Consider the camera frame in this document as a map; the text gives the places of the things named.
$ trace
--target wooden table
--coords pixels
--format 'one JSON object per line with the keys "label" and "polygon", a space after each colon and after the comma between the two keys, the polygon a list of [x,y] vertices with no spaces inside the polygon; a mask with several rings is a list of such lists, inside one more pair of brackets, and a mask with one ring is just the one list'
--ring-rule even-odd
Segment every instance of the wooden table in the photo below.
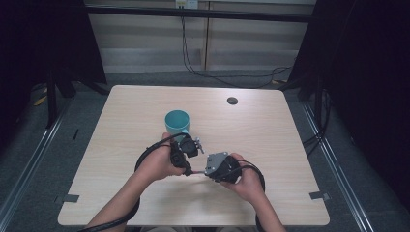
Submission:
{"label": "wooden table", "polygon": [[[235,105],[227,99],[238,100]],[[84,225],[133,172],[146,147],[161,140],[164,116],[173,109],[190,115],[190,134],[205,155],[189,159],[203,170],[206,155],[236,152],[265,176],[266,194],[285,225],[325,225],[329,215],[284,95],[275,90],[115,86],[102,111],[58,221]],[[149,186],[129,225],[254,225],[248,202],[203,175],[168,177]]]}

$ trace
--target hand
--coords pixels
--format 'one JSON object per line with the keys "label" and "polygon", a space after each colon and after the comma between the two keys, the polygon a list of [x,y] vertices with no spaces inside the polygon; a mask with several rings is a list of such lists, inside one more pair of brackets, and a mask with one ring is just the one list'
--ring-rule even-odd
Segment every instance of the hand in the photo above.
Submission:
{"label": "hand", "polygon": [[[245,160],[241,155],[232,153],[230,156],[235,158],[241,166],[246,165],[245,162],[241,161]],[[242,177],[238,183],[220,182],[220,184],[227,189],[233,190],[250,204],[253,204],[258,198],[265,195],[258,174],[250,168],[242,169]]]}
{"label": "hand", "polygon": [[[170,133],[165,132],[162,135],[162,139],[171,136]],[[148,155],[141,165],[136,170],[135,174],[143,175],[150,182],[164,179],[167,176],[180,176],[185,172],[185,168],[174,167],[171,163],[170,153],[170,140],[162,143],[158,149],[154,150]]]}

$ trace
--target person's left arm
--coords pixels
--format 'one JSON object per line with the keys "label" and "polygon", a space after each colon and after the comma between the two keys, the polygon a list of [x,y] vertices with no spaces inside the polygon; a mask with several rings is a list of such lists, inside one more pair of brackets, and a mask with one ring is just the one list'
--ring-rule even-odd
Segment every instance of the person's left arm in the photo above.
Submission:
{"label": "person's left arm", "polygon": [[[164,133],[162,139],[171,134]],[[104,224],[126,215],[142,192],[153,182],[171,175],[182,175],[185,169],[174,167],[170,161],[170,141],[153,151],[129,177],[115,196],[93,217],[86,228]],[[124,231],[126,223],[104,231]]]}

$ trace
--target person's left hand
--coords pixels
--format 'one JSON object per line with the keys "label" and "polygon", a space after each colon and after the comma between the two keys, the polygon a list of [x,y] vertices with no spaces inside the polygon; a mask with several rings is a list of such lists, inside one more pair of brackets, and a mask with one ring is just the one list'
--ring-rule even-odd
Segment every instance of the person's left hand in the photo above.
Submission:
{"label": "person's left hand", "polygon": [[[162,139],[171,136],[170,133],[162,134]],[[171,147],[170,140],[162,143],[158,149],[154,150],[141,163],[135,173],[143,175],[150,182],[161,180],[167,176],[180,176],[185,172],[185,168],[178,168],[172,165],[170,159]]]}

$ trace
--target person's right arm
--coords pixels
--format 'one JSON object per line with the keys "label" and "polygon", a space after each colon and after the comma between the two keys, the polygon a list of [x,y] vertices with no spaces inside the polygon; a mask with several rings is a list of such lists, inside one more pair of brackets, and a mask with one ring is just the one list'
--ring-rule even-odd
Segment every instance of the person's right arm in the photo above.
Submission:
{"label": "person's right arm", "polygon": [[[232,153],[231,156],[236,160],[245,160],[241,155],[236,153]],[[239,163],[241,166],[246,165],[246,163],[243,162]],[[242,199],[248,201],[250,205],[253,206],[253,209],[259,217],[260,224],[265,231],[286,231],[260,184],[258,174],[254,170],[250,168],[243,169],[241,180],[236,184],[227,182],[221,182],[220,184],[233,190]]]}

